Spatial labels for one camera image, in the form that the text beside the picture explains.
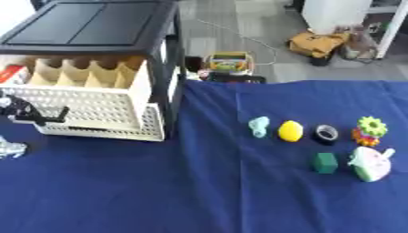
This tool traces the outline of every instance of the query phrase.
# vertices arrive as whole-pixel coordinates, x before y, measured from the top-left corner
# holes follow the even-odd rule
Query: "gray floor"
[[[330,66],[315,67],[308,59],[289,52],[284,42],[307,26],[287,0],[183,0],[180,2],[185,47],[188,55],[206,56],[214,51],[248,51],[257,63],[273,61],[273,53],[227,29],[206,25],[198,19],[222,25],[260,40],[278,50],[276,63],[257,66],[256,75],[271,83],[297,80],[408,80],[408,37],[399,36],[386,59],[365,65],[335,57]]]

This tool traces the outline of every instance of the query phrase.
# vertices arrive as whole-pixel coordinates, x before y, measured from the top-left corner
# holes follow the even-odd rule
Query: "wire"
[[[239,35],[241,38],[244,38],[244,39],[247,39],[247,40],[256,42],[256,43],[258,43],[258,44],[260,44],[260,45],[262,45],[262,46],[268,48],[268,49],[272,52],[273,60],[272,60],[271,62],[269,62],[269,63],[255,64],[255,66],[271,66],[271,65],[273,65],[273,64],[276,63],[276,61],[277,61],[277,56],[278,56],[278,49],[277,49],[277,48],[274,48],[274,47],[272,47],[272,46],[269,46],[268,44],[266,44],[266,43],[263,42],[263,41],[260,41],[260,40],[257,40],[257,39],[254,39],[254,38],[245,36],[244,34],[241,34],[241,33],[237,32],[237,31],[234,31],[234,30],[232,30],[232,29],[230,29],[230,28],[228,28],[228,27],[226,27],[226,26],[217,25],[217,24],[214,24],[214,23],[211,23],[211,22],[207,22],[207,21],[204,21],[204,20],[201,20],[201,19],[196,19],[196,20],[199,21],[199,22],[201,22],[202,24],[205,24],[205,25],[211,25],[211,26],[213,26],[213,27],[217,27],[217,28],[220,28],[220,29],[224,29],[224,30],[230,31],[231,33],[233,33],[233,34],[235,34],[235,35]]]

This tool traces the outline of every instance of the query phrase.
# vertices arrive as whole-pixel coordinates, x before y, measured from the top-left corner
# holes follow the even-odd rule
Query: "black lid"
[[[1,37],[0,53],[150,55],[175,12],[173,2],[55,1]]]

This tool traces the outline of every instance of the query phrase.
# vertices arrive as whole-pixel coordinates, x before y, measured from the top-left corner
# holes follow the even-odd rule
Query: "white box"
[[[361,25],[372,0],[306,0],[302,15],[312,32],[332,34],[337,26]]]

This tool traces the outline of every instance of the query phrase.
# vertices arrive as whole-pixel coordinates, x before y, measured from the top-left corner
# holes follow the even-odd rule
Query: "light blue toy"
[[[253,136],[257,138],[263,138],[267,134],[267,127],[270,124],[270,119],[266,116],[258,117],[251,120],[248,123],[250,129],[252,129]]]

